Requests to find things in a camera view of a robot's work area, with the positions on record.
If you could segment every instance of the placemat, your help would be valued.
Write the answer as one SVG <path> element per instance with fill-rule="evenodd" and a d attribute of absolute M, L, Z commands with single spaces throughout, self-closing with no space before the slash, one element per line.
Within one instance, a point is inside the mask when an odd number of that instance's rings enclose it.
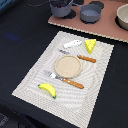
<path fill-rule="evenodd" d="M 84 46 L 86 39 L 58 32 L 12 95 L 80 128 L 87 128 L 114 46 L 97 41 L 92 53 L 89 54 Z M 83 43 L 74 48 L 64 49 L 63 44 L 72 40 L 81 40 Z M 55 61 L 64 56 L 57 49 L 70 52 L 74 56 L 84 55 L 97 60 L 96 63 L 80 60 L 83 65 L 82 72 L 72 80 L 83 84 L 84 89 L 45 76 L 44 70 L 55 73 Z M 41 83 L 49 83 L 55 88 L 56 99 L 47 91 L 38 88 Z"/>

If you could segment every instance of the fork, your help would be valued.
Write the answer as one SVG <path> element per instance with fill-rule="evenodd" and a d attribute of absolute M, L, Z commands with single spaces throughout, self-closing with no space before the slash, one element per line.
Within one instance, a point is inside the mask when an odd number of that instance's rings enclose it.
<path fill-rule="evenodd" d="M 65 82 L 65 83 L 70 84 L 70 85 L 73 85 L 73 86 L 75 86 L 77 88 L 80 88 L 80 89 L 83 89 L 84 88 L 84 86 L 82 84 L 79 84 L 79 83 L 74 82 L 72 80 L 69 80 L 67 78 L 62 78 L 62 77 L 60 77 L 60 76 L 56 75 L 55 73 L 52 73 L 52 72 L 50 72 L 48 70 L 44 70 L 44 74 L 46 76 L 52 78 L 52 79 L 59 79 L 59 80 Z"/>

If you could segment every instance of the pot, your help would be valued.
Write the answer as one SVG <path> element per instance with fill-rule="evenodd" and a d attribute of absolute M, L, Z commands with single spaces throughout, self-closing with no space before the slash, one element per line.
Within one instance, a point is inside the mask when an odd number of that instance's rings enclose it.
<path fill-rule="evenodd" d="M 51 12 L 56 17 L 67 16 L 71 12 L 73 0 L 52 0 L 49 1 Z"/>
<path fill-rule="evenodd" d="M 128 4 L 117 9 L 117 17 L 121 27 L 128 30 Z"/>
<path fill-rule="evenodd" d="M 87 23 L 94 23 L 101 17 L 102 9 L 96 4 L 77 5 L 80 9 L 80 19 Z"/>

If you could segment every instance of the wooden handle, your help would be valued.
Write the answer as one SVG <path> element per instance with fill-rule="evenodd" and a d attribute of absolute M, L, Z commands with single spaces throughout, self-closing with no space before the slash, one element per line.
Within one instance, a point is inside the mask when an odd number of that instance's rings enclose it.
<path fill-rule="evenodd" d="M 96 59 L 93 59 L 93 58 L 89 58 L 89 57 L 85 57 L 85 56 L 81 56 L 81 55 L 77 55 L 77 57 L 78 57 L 79 59 L 86 60 L 86 61 L 90 61 L 90 62 L 93 62 L 93 63 L 96 62 Z"/>
<path fill-rule="evenodd" d="M 75 86 L 77 88 L 80 88 L 80 89 L 84 88 L 84 86 L 82 84 L 79 84 L 77 82 L 71 81 L 71 80 L 69 80 L 67 78 L 63 78 L 62 81 L 65 82 L 65 83 L 68 83 L 70 85 L 73 85 L 73 86 Z"/>

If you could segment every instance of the dark table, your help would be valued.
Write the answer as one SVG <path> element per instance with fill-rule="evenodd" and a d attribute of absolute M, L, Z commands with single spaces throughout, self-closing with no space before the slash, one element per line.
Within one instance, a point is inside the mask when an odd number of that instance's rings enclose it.
<path fill-rule="evenodd" d="M 26 2 L 40 4 L 46 0 Z M 48 19 L 51 15 L 49 4 L 30 7 L 22 0 L 13 2 L 0 12 L 0 104 L 51 128 L 76 128 L 11 95 L 51 40 L 59 31 L 64 31 L 114 45 L 88 128 L 127 128 L 128 44 L 50 25 Z"/>

